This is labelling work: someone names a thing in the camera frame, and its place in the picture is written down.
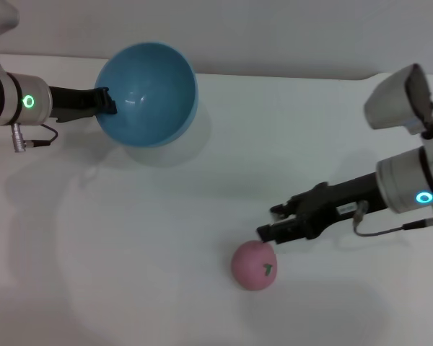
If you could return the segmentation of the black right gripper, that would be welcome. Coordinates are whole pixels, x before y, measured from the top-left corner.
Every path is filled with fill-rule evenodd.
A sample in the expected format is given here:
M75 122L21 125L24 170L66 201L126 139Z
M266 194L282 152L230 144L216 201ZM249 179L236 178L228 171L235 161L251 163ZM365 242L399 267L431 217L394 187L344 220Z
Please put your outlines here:
M288 203L270 208L274 219L290 216L295 216L295 219L260 226L256 232L265 243L274 241L283 244L299 239L315 239L329 226L353 217L354 211L340 211L340 207L362 201L368 203L368 213L387 208L375 173L337 185L321 182L311 190L295 195Z

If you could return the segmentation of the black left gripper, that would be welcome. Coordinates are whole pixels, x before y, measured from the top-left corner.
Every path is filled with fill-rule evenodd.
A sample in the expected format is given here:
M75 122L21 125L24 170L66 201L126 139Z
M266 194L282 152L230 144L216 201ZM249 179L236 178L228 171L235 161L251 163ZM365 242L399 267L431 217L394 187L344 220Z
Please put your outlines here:
M56 119L57 123L67 123L100 114L115 115L118 112L107 87L78 90L51 86L50 92L50 117Z

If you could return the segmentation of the blue bowl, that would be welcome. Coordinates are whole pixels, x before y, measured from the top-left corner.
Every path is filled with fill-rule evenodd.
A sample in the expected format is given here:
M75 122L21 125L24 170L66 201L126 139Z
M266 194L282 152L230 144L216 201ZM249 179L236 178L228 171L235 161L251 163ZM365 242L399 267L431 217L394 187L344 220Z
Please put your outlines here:
M115 54L102 67L96 87L108 88L117 113L96 116L114 141L139 148L164 146L179 138L198 108L192 65L164 43L139 43Z

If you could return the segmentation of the pink toy peach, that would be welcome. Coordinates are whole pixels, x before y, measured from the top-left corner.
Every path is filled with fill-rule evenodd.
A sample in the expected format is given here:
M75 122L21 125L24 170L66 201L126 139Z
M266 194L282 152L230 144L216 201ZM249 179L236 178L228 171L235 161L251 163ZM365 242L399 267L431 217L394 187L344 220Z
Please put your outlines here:
M269 243L247 241L232 256L232 276L245 290L269 287L276 279L277 270L277 257Z

